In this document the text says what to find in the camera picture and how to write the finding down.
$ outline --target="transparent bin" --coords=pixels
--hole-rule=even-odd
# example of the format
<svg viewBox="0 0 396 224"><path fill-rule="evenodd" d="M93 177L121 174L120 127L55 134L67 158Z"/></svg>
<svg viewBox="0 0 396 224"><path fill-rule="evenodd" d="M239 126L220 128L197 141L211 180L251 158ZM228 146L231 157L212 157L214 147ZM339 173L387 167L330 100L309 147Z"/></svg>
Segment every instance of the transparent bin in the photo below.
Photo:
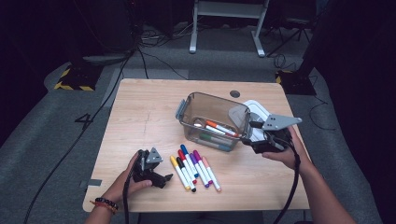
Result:
<svg viewBox="0 0 396 224"><path fill-rule="evenodd" d="M251 132L246 105L202 92L193 92L180 102L176 119L188 140L223 151L233 150Z"/></svg>

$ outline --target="wrist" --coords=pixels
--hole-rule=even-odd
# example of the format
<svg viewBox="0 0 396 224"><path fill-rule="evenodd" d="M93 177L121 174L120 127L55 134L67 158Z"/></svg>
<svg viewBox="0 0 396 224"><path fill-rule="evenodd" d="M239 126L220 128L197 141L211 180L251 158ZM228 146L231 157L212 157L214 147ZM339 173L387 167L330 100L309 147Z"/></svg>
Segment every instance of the wrist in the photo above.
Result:
<svg viewBox="0 0 396 224"><path fill-rule="evenodd" d="M300 164L300 176L302 178L311 176L317 171L318 171L317 168L314 166L312 162L305 161L305 162L301 162Z"/></svg>
<svg viewBox="0 0 396 224"><path fill-rule="evenodd" d="M112 194L112 193L104 193L102 195L102 198L108 199L113 203L119 203L120 201L122 201L122 195L119 194Z"/></svg>

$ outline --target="purple marker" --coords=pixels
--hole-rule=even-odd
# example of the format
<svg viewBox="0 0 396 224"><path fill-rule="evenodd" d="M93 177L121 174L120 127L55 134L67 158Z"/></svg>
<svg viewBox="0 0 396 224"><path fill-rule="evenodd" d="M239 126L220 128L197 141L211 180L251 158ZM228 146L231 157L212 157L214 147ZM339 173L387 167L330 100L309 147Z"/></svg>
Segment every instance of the purple marker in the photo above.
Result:
<svg viewBox="0 0 396 224"><path fill-rule="evenodd" d="M202 162L201 156L199 155L198 151L197 151L197 150L194 150L193 153L194 153L195 159L198 161L198 164L199 164L199 166L201 167L201 170L204 172L204 175L205 175L205 178L206 178L206 180L207 180L207 183L208 183L209 185L210 185L210 184L213 184L213 180L210 178L210 175L209 175L209 173L207 172L206 167L205 167L204 163Z"/></svg>
<svg viewBox="0 0 396 224"><path fill-rule="evenodd" d="M190 154L190 158L191 158L192 164L194 164L194 166L195 166L195 169L198 171L198 174L199 174L199 176L201 177L202 182L204 183L205 187L206 187L206 188L209 188L209 183L208 183L208 181L206 180L206 177L205 177L205 175L204 175L204 172L202 171L201 167L199 166L197 160L195 159L194 154L191 153L191 154Z"/></svg>

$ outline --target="bracelet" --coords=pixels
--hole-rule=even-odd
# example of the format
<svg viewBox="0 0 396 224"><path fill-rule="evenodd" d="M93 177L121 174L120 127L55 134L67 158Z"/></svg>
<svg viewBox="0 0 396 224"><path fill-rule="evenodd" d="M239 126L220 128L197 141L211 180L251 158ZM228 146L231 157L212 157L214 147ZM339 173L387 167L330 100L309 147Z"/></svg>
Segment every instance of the bracelet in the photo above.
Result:
<svg viewBox="0 0 396 224"><path fill-rule="evenodd" d="M116 215L117 209L115 207L112 207L112 206L108 205L107 203L97 203L97 202L93 202L93 201L90 201L90 202L93 203L95 206L108 208L111 211L111 213L113 213L113 215Z"/></svg>
<svg viewBox="0 0 396 224"><path fill-rule="evenodd" d="M93 202L93 201L90 201L90 202L92 204L94 204L95 206L102 206L102 207L106 207L106 208L110 209L111 212L113 213L113 215L115 215L117 210L119 209L119 207L115 203L113 203L110 200L105 199L105 198L96 198L95 202Z"/></svg>
<svg viewBox="0 0 396 224"><path fill-rule="evenodd" d="M95 201L97 203L106 203L108 205L110 205L111 207L116 208L117 210L119 209L119 206L116 203L111 202L110 200L106 199L106 198L96 198Z"/></svg>

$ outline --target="finger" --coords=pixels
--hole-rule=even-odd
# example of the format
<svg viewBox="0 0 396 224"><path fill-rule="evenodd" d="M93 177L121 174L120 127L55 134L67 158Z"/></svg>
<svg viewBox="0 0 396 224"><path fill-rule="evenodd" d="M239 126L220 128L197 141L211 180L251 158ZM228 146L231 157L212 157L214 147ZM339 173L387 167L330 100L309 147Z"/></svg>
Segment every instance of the finger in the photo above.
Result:
<svg viewBox="0 0 396 224"><path fill-rule="evenodd" d="M129 163L128 163L128 168L127 168L127 170L131 170L132 166L134 165L134 161L137 159L137 156L138 156L138 152L136 152L136 153L132 156L131 160L130 160Z"/></svg>
<svg viewBox="0 0 396 224"><path fill-rule="evenodd" d="M297 132L294 130L293 126L289 126L288 129L291 134L291 138L295 138L295 136L297 136Z"/></svg>
<svg viewBox="0 0 396 224"><path fill-rule="evenodd" d="M142 181L133 183L132 186L130 187L129 192L135 192L137 190L145 189L145 188L148 188L151 186L152 186L151 180L142 180Z"/></svg>
<svg viewBox="0 0 396 224"><path fill-rule="evenodd" d="M262 156L272 161L283 161L282 159L284 158L284 156L281 153L275 153L275 152L263 152Z"/></svg>

